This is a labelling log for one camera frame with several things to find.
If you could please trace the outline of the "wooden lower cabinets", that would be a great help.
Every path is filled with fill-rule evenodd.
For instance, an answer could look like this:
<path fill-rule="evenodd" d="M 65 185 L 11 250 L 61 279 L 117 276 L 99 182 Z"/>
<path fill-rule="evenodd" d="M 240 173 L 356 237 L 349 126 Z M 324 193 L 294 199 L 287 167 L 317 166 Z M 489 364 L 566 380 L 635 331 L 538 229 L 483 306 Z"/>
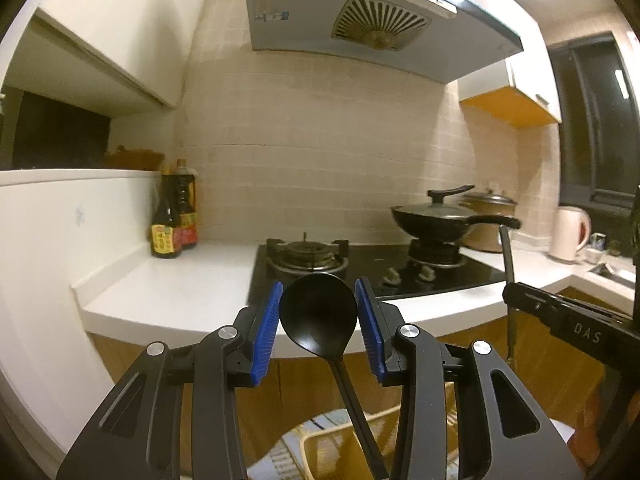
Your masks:
<path fill-rule="evenodd" d="M 145 338 L 142 346 L 89 333 L 114 382 L 125 373 L 143 347 L 158 338 Z M 502 356 L 506 353 L 506 317 L 438 340 L 467 347 L 484 339 Z M 604 375 L 604 366 L 549 334 L 536 318 L 518 312 L 516 367 L 540 406 L 550 418 L 576 427 L 582 408 Z M 401 388 L 383 388 L 371 375 L 364 352 L 345 354 L 345 364 L 362 408 L 369 414 L 400 403 Z M 272 359 L 267 376 L 256 389 L 236 390 L 245 463 L 253 465 L 276 444 L 282 434 L 307 419 L 344 408 L 326 362 L 305 353 L 302 358 Z M 182 401 L 180 465 L 191 474 L 191 386 Z"/>

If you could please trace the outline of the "black plastic spoon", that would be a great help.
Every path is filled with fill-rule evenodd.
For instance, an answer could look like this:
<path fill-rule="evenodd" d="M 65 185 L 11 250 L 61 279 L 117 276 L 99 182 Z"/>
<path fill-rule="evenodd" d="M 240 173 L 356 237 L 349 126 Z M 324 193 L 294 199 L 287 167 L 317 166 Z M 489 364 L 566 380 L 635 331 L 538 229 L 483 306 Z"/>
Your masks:
<path fill-rule="evenodd" d="M 311 273 L 288 286 L 280 300 L 280 322 L 300 348 L 328 362 L 350 421 L 375 479 L 388 471 L 343 361 L 357 322 L 355 295 L 332 274 Z"/>

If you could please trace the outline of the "front soy sauce bottle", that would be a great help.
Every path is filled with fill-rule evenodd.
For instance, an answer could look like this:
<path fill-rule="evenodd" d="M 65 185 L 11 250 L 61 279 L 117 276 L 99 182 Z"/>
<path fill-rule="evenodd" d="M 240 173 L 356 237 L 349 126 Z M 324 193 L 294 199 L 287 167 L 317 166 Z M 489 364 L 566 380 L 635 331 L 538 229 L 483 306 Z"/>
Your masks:
<path fill-rule="evenodd" d="M 160 197 L 151 223 L 152 254 L 157 258 L 175 259 L 182 252 L 181 220 L 176 211 L 174 176 L 163 172 Z"/>

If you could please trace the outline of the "dark window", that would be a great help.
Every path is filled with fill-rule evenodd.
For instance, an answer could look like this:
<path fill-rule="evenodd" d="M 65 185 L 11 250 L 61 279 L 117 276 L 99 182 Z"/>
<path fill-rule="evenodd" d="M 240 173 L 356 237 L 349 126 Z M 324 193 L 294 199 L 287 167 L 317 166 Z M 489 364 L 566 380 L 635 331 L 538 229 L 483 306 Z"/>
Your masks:
<path fill-rule="evenodd" d="M 630 215 L 639 185 L 639 105 L 610 32 L 549 49 L 560 123 L 560 204 L 587 211 L 594 232 L 632 255 Z"/>

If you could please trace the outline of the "white upper cabinet left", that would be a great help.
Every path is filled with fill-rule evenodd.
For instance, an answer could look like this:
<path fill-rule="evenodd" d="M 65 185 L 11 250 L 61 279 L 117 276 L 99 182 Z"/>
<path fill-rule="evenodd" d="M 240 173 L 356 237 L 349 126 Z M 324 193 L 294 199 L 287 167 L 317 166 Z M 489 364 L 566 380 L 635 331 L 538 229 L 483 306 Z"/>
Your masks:
<path fill-rule="evenodd" d="M 38 14 L 167 106 L 181 98 L 204 0 L 41 0 Z"/>

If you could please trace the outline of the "black gas stove top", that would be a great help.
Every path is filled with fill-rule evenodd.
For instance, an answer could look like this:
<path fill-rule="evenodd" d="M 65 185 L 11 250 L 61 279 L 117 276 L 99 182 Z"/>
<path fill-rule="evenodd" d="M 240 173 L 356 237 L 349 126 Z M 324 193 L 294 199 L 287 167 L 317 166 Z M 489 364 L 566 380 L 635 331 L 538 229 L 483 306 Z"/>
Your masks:
<path fill-rule="evenodd" d="M 310 272 L 336 275 L 348 286 L 358 278 L 366 278 L 375 296 L 383 300 L 456 292 L 506 279 L 503 272 L 467 256 L 460 257 L 456 268 L 428 266 L 410 258 L 408 245 L 352 245 L 348 240 L 324 244 L 270 238 L 257 249 L 247 302 L 257 304 L 267 298 L 275 282 L 288 286 Z"/>

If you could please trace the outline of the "white upper cabinet right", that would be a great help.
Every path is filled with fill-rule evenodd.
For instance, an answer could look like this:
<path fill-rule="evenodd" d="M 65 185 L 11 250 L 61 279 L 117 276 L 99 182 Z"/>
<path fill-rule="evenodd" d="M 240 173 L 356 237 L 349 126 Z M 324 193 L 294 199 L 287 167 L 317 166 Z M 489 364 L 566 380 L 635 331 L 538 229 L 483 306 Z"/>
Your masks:
<path fill-rule="evenodd" d="M 518 33 L 523 51 L 458 80 L 459 102 L 526 129 L 562 122 L 544 36 L 515 0 L 472 0 Z"/>

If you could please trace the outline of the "white cabinet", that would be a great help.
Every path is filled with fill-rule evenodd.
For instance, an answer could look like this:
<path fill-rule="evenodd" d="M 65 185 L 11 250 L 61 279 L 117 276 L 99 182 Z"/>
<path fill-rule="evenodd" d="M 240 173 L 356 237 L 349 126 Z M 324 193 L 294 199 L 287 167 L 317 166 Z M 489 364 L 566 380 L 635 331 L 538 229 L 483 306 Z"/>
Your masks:
<path fill-rule="evenodd" d="M 167 106 L 181 98 L 204 0 L 41 0 L 38 14 Z"/>
<path fill-rule="evenodd" d="M 518 33 L 523 51 L 458 80 L 459 102 L 526 129 L 562 122 L 544 36 L 515 0 L 472 0 Z"/>

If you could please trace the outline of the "white cup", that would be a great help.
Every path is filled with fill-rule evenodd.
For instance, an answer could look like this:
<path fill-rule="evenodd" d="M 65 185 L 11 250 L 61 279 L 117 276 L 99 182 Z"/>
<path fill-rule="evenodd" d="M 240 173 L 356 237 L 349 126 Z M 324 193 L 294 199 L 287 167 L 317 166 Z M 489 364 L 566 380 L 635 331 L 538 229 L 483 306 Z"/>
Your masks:
<path fill-rule="evenodd" d="M 587 248 L 585 249 L 585 259 L 588 263 L 597 264 L 605 253 L 606 235 L 603 233 L 592 233 L 589 237 Z"/>

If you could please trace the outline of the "rear sauce bottle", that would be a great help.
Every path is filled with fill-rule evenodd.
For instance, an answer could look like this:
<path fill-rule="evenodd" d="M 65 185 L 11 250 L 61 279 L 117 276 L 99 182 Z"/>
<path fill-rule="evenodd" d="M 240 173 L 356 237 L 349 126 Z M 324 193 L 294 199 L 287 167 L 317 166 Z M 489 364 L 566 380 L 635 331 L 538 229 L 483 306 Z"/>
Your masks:
<path fill-rule="evenodd" d="M 177 185 L 177 208 L 182 229 L 182 248 L 191 249 L 198 244 L 195 174 L 188 167 L 185 159 L 178 158 L 174 176 Z"/>

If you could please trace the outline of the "range hood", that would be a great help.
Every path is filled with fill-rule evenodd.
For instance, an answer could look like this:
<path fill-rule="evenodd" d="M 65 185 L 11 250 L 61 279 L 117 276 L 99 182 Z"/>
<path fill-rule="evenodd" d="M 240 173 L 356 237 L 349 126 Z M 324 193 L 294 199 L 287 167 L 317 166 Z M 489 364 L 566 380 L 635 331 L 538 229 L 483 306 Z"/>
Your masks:
<path fill-rule="evenodd" d="M 472 0 L 246 0 L 256 50 L 354 58 L 449 84 L 522 52 Z"/>

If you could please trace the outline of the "kitchen sink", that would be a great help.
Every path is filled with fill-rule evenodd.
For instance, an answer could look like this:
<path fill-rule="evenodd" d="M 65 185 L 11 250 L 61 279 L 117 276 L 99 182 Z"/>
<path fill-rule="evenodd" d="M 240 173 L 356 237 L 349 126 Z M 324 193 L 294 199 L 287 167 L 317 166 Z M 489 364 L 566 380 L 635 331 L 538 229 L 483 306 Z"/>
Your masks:
<path fill-rule="evenodd" d="M 611 282 L 623 285 L 629 289 L 636 287 L 636 274 L 629 270 L 612 266 L 611 263 L 601 262 L 589 270 L 590 273 L 605 278 Z"/>

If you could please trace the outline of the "beige plastic utensil basket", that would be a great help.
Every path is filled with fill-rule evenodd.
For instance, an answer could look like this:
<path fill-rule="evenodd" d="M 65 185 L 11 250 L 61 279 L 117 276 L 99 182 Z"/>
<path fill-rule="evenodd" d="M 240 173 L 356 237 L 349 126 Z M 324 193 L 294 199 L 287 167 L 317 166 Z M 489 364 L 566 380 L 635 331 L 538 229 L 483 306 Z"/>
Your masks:
<path fill-rule="evenodd" d="M 457 478 L 454 462 L 458 457 L 457 408 L 454 384 L 446 382 L 447 479 Z M 387 470 L 391 470 L 396 451 L 400 406 L 367 415 L 373 437 Z M 306 434 L 300 441 L 306 479 L 372 479 L 362 448 L 350 422 Z"/>

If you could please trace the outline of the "pink electric kettle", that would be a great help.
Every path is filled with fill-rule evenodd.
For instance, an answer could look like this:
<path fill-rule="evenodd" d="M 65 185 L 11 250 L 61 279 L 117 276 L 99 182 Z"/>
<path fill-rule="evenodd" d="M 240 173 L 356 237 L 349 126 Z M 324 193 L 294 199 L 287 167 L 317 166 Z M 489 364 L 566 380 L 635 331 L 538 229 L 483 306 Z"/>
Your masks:
<path fill-rule="evenodd" d="M 574 262 L 591 234 L 591 220 L 578 207 L 561 206 L 555 211 L 548 254 L 556 260 Z"/>

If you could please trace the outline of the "dark translucent plastic spoon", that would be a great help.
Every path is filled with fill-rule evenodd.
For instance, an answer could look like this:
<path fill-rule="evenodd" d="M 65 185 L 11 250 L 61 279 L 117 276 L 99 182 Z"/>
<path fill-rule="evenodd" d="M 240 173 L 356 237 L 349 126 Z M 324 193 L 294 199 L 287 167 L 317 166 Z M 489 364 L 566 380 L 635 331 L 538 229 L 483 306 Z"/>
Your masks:
<path fill-rule="evenodd" d="M 514 282 L 513 257 L 509 229 L 504 224 L 499 226 L 499 236 L 502 247 L 504 273 L 506 274 L 506 284 L 512 284 Z M 516 371 L 515 346 L 516 309 L 506 306 L 506 362 L 514 372 Z"/>

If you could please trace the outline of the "black wok with lid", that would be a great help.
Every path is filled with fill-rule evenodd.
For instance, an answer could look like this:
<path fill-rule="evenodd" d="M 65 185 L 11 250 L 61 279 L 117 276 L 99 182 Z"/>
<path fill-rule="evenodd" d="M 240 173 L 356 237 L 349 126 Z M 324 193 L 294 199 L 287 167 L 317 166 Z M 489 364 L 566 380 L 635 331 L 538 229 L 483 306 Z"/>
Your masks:
<path fill-rule="evenodd" d="M 504 224 L 511 230 L 521 229 L 522 222 L 504 214 L 476 214 L 472 209 L 446 203 L 448 196 L 469 192 L 467 184 L 449 190 L 428 190 L 429 203 L 390 208 L 396 224 L 407 234 L 425 243 L 457 243 L 477 224 Z"/>

